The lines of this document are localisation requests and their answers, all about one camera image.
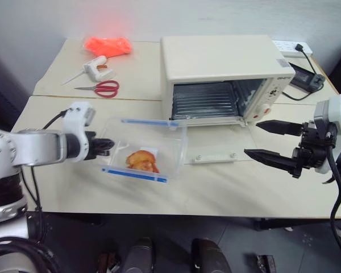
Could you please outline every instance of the toaster oven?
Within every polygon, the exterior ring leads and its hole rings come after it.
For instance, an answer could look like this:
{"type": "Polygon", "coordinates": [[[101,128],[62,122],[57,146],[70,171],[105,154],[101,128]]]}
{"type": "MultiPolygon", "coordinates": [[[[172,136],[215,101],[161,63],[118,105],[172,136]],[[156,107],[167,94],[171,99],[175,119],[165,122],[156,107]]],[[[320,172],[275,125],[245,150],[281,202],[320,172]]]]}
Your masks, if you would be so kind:
{"type": "Polygon", "coordinates": [[[270,112],[294,74],[266,35],[164,37],[163,117],[245,126],[270,112]]]}

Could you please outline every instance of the white table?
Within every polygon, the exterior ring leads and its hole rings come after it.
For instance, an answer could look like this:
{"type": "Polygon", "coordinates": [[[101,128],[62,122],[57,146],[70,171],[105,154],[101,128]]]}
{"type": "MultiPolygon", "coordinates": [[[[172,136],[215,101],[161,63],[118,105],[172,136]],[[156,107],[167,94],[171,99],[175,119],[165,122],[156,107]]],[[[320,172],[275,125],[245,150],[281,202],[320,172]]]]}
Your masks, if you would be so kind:
{"type": "MultiPolygon", "coordinates": [[[[13,131],[41,128],[78,98],[31,97],[13,131]]],[[[97,114],[89,130],[100,132],[108,117],[160,118],[158,101],[87,99],[97,114]]],[[[304,122],[314,105],[275,105],[267,119],[304,122]]],[[[60,129],[61,122],[52,129],[60,129]]],[[[290,156],[296,136],[250,128],[258,148],[290,156]]],[[[36,168],[43,209],[47,212],[192,214],[261,218],[328,218],[336,199],[330,173],[303,170],[300,179],[253,160],[184,165],[168,183],[109,175],[92,162],[36,168]]],[[[341,218],[341,207],[338,211],[341,218]]]]}
{"type": "MultiPolygon", "coordinates": [[[[114,69],[117,76],[114,78],[120,83],[120,89],[115,99],[130,100],[161,100],[160,92],[160,43],[132,42],[134,50],[129,55],[117,56],[108,59],[108,66],[114,69]]],[[[99,98],[92,91],[75,90],[75,87],[93,86],[87,75],[61,85],[61,83],[76,74],[82,65],[93,59],[94,56],[85,51],[82,41],[68,39],[43,78],[36,84],[33,95],[59,96],[79,98],[99,98]]],[[[293,64],[311,70],[304,58],[287,58],[293,64]]],[[[319,65],[312,63],[318,73],[324,74],[319,65]]],[[[306,93],[292,86],[284,90],[295,98],[305,96],[306,93]]],[[[302,101],[293,101],[283,95],[279,96],[277,104],[306,104],[315,105],[317,101],[329,99],[336,94],[334,87],[326,81],[319,92],[310,95],[302,101]]]]}

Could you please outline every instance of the power cord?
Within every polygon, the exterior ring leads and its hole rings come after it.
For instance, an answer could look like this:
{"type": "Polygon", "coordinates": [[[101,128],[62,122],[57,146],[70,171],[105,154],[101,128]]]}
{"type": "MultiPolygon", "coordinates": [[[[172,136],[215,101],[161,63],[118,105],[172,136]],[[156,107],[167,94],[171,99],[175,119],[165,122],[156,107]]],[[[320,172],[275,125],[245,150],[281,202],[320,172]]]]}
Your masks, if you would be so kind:
{"type": "Polygon", "coordinates": [[[337,199],[336,199],[335,204],[334,204],[332,211],[331,211],[330,225],[331,225],[332,233],[333,233],[335,240],[336,240],[336,242],[340,248],[340,251],[341,251],[341,241],[340,241],[339,236],[337,234],[336,225],[335,225],[336,212],[339,209],[340,204],[341,204],[341,176],[340,176],[340,173],[337,169],[337,165],[336,165],[333,153],[332,153],[332,147],[331,146],[328,146],[326,148],[326,153],[327,153],[327,161],[328,161],[328,164],[330,165],[330,168],[332,170],[333,178],[336,180],[336,183],[338,186],[338,196],[337,196],[337,199]]]}
{"type": "MultiPolygon", "coordinates": [[[[296,47],[295,47],[295,49],[296,49],[297,51],[299,51],[299,52],[302,52],[303,55],[305,55],[305,57],[306,57],[306,59],[307,59],[309,65],[312,67],[313,72],[314,72],[315,74],[317,74],[317,72],[316,72],[316,70],[314,69],[314,67],[313,67],[313,65],[312,65],[312,63],[311,63],[311,61],[309,60],[307,54],[304,52],[303,46],[302,46],[301,44],[297,44],[296,47]]],[[[321,87],[320,87],[319,89],[317,89],[315,92],[320,91],[323,87],[324,87],[324,84],[322,84],[321,87]]],[[[305,95],[304,97],[301,97],[301,98],[294,98],[294,97],[292,97],[292,96],[290,96],[290,95],[288,95],[287,93],[284,93],[284,92],[282,92],[282,94],[283,94],[284,96],[290,98],[290,99],[293,100],[293,101],[301,101],[301,100],[304,100],[306,97],[308,97],[309,95],[311,95],[311,94],[313,94],[313,93],[309,93],[309,94],[307,94],[307,95],[305,95]]]]}
{"type": "Polygon", "coordinates": [[[2,253],[22,253],[34,264],[38,273],[61,273],[62,269],[53,252],[46,246],[30,239],[19,237],[0,238],[0,255],[2,253]]]}
{"type": "MultiPolygon", "coordinates": [[[[64,117],[64,115],[66,114],[67,110],[61,111],[59,112],[56,116],[54,116],[44,127],[43,130],[47,129],[48,127],[50,127],[50,125],[52,125],[54,123],[54,121],[56,121],[57,119],[64,117]]],[[[35,188],[35,196],[33,194],[33,192],[30,190],[24,172],[23,172],[23,168],[22,168],[22,179],[23,179],[23,184],[26,187],[30,197],[32,198],[33,202],[36,205],[35,210],[38,212],[38,218],[39,218],[39,232],[37,235],[37,241],[38,243],[43,243],[45,240],[45,222],[44,222],[44,217],[43,217],[43,211],[41,208],[41,202],[40,202],[40,194],[39,194],[39,188],[38,188],[38,182],[35,176],[35,172],[34,172],[34,167],[30,167],[30,171],[31,171],[31,176],[32,176],[32,181],[34,184],[34,188],[35,188]]]]}

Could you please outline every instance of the scissors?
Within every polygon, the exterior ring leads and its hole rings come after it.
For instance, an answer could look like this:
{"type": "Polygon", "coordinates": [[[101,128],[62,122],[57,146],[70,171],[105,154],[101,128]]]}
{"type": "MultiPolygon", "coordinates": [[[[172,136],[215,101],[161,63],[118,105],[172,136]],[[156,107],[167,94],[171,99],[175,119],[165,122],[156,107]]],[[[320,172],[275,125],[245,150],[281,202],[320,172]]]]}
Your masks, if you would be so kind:
{"type": "Polygon", "coordinates": [[[118,94],[119,83],[117,81],[103,81],[91,87],[77,87],[78,90],[93,90],[96,94],[103,98],[113,98],[118,94]]]}

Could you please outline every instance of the orange bag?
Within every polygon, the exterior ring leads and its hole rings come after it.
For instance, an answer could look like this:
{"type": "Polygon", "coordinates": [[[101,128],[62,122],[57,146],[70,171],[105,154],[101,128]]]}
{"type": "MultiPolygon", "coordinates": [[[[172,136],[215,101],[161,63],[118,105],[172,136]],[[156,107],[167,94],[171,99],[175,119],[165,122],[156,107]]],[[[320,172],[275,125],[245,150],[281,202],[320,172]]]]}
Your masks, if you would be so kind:
{"type": "Polygon", "coordinates": [[[105,55],[107,58],[129,54],[131,44],[126,38],[97,38],[91,37],[85,43],[85,48],[96,56],[105,55]]]}

